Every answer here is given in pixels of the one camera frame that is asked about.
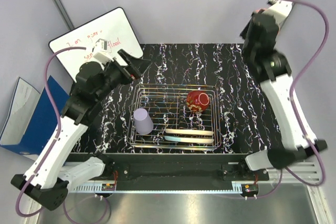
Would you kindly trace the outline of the lilac plastic cup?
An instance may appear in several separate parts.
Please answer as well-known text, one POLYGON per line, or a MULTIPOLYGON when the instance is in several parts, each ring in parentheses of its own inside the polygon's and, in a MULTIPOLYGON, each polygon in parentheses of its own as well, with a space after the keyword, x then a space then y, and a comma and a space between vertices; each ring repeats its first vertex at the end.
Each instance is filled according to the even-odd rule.
POLYGON ((144 108, 136 109, 133 112, 134 125, 137 133, 147 135, 153 130, 153 122, 148 111, 144 108))

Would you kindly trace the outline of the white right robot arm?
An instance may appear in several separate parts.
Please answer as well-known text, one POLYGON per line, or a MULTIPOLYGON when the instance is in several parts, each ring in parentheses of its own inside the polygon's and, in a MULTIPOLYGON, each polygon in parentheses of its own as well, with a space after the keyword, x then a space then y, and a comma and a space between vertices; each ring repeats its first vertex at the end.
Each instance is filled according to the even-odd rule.
POLYGON ((250 180, 257 170, 266 168, 283 169, 298 161, 325 151, 325 140, 318 139, 311 130, 302 108, 295 108, 295 92, 290 91, 293 83, 287 58, 275 49, 279 26, 273 15, 264 10, 253 13, 241 37, 244 40, 242 57, 251 76, 266 95, 280 127, 282 148, 272 147, 245 157, 238 167, 239 176, 250 180))

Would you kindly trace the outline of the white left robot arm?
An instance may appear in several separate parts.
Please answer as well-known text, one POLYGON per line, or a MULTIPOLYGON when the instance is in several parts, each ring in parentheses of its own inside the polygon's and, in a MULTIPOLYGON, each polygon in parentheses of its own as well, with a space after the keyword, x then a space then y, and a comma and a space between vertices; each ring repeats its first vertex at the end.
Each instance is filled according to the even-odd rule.
POLYGON ((75 87, 61 111, 56 106, 49 86, 45 86, 57 126, 32 166, 25 173, 14 175, 10 182, 20 191, 15 205, 19 216, 35 215, 34 212, 21 212, 19 206, 23 195, 52 211, 65 201, 70 191, 86 181, 95 177, 107 180, 113 175, 113 159, 103 154, 95 154, 65 172, 61 168, 74 145, 102 111, 102 100, 118 85, 131 84, 140 79, 151 65, 150 60, 135 58, 123 49, 117 53, 126 66, 104 56, 102 51, 94 54, 97 61, 81 65, 75 87))

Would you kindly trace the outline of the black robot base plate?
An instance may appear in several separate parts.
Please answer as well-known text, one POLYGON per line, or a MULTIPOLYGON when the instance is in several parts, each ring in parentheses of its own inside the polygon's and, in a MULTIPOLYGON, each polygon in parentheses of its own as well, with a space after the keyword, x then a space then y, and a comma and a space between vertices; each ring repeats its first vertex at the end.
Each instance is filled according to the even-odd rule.
POLYGON ((96 175, 90 181, 111 182, 113 172, 121 181, 186 183, 187 185, 210 184, 218 181, 253 183, 266 182, 266 170, 248 171, 242 166, 244 154, 126 154, 108 153, 113 161, 104 175, 96 175))

